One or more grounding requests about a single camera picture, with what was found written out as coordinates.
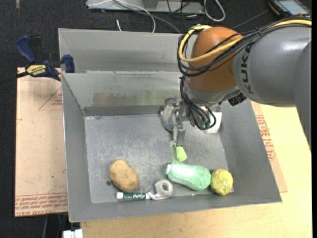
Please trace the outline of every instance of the electronic device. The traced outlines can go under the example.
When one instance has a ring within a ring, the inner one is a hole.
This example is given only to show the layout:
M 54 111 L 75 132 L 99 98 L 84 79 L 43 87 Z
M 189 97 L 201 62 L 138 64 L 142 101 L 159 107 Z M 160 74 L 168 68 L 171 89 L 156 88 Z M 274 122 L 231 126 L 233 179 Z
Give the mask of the electronic device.
M 311 17 L 310 10 L 298 0 L 269 0 L 268 5 L 280 17 Z

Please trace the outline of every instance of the yellow ball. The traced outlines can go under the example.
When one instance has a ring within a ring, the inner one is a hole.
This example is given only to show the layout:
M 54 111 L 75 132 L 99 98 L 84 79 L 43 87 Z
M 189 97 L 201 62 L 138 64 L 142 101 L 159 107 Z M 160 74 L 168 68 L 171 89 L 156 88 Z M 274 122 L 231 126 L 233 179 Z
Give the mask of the yellow ball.
M 218 195 L 225 196 L 233 186 L 233 178 L 229 171 L 225 169 L 214 170 L 211 174 L 211 189 Z

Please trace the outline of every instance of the bin floor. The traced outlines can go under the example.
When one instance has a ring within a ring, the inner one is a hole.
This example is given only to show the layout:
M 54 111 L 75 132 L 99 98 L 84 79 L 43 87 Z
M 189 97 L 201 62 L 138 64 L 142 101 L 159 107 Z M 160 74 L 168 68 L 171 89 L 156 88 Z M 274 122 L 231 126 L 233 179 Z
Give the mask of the bin floor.
M 190 165 L 204 166 L 210 170 L 228 169 L 224 149 L 218 132 L 205 134 L 189 122 L 184 122 L 184 149 Z M 171 133 L 159 115 L 86 116 L 85 135 L 92 203 L 116 202 L 119 191 L 110 181 L 109 166 L 116 159 L 126 160 L 139 176 L 139 192 L 155 192 L 154 184 L 165 179 L 166 164 L 175 161 L 170 146 Z M 208 194 L 174 184 L 172 196 Z

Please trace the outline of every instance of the green cap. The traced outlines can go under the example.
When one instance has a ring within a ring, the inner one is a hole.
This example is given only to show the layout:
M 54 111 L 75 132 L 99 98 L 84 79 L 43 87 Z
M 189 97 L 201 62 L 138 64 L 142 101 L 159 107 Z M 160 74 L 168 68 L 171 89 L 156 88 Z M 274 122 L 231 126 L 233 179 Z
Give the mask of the green cap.
M 187 159 L 187 155 L 182 146 L 176 146 L 175 149 L 176 149 L 176 157 L 179 161 L 184 161 Z

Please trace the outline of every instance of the tape roll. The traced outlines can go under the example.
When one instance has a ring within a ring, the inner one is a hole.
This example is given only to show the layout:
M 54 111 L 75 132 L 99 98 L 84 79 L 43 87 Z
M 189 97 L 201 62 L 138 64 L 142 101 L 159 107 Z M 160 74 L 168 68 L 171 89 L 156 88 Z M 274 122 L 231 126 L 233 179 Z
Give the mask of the tape roll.
M 173 185 L 169 180 L 163 179 L 155 183 L 155 189 L 158 196 L 171 196 L 173 192 Z

